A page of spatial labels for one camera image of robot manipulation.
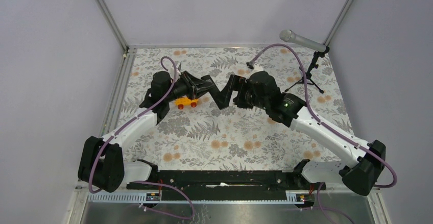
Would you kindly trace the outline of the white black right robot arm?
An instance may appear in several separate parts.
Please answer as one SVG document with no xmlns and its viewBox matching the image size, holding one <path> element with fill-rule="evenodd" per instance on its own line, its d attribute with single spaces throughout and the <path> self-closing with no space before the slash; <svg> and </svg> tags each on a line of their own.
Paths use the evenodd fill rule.
<svg viewBox="0 0 433 224">
<path fill-rule="evenodd" d="M 249 78 L 232 74 L 215 101 L 221 109 L 228 107 L 229 102 L 243 109 L 263 109 L 273 121 L 306 134 L 339 157 L 342 166 L 329 173 L 320 173 L 317 164 L 308 162 L 293 175 L 297 188 L 306 189 L 317 182 L 336 182 L 367 196 L 377 187 L 376 182 L 385 167 L 386 146 L 379 140 L 367 142 L 352 136 L 329 123 L 303 99 L 281 92 L 275 79 L 266 71 L 254 73 Z"/>
</svg>

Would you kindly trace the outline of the black remote control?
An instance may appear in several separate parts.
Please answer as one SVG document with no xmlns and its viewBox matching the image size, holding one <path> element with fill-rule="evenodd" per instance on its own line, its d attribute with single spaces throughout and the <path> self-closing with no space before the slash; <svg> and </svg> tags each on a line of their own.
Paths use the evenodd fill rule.
<svg viewBox="0 0 433 224">
<path fill-rule="evenodd" d="M 227 83 L 223 90 L 220 91 L 210 75 L 203 76 L 201 79 L 211 84 L 208 93 L 211 95 L 217 107 L 220 110 L 227 108 L 232 94 L 232 91 L 228 86 L 229 84 Z"/>
</svg>

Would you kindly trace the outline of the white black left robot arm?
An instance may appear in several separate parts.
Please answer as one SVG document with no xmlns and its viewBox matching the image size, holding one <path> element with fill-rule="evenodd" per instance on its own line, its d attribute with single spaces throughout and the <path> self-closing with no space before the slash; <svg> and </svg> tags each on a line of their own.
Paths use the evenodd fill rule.
<svg viewBox="0 0 433 224">
<path fill-rule="evenodd" d="M 131 118 L 101 138 L 91 136 L 85 141 L 79 180 L 88 183 L 91 193 L 114 192 L 121 184 L 137 181 L 147 189 L 154 188 L 159 176 L 150 163 L 124 163 L 123 153 L 165 118 L 170 102 L 184 96 L 200 98 L 213 87 L 210 76 L 196 78 L 187 71 L 173 77 L 167 71 L 155 73 L 144 101 Z"/>
</svg>

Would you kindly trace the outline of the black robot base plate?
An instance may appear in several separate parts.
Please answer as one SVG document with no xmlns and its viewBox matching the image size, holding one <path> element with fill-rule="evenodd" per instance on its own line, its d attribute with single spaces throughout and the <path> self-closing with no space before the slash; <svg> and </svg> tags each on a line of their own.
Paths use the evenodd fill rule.
<svg viewBox="0 0 433 224">
<path fill-rule="evenodd" d="M 250 193 L 300 191 L 309 194 L 319 187 L 319 183 L 310 183 L 300 171 L 284 172 L 280 170 L 253 171 L 218 171 L 218 170 L 157 170 L 151 172 L 149 184 L 129 183 L 129 190 L 181 190 L 186 195 L 196 192 L 210 193 Z"/>
</svg>

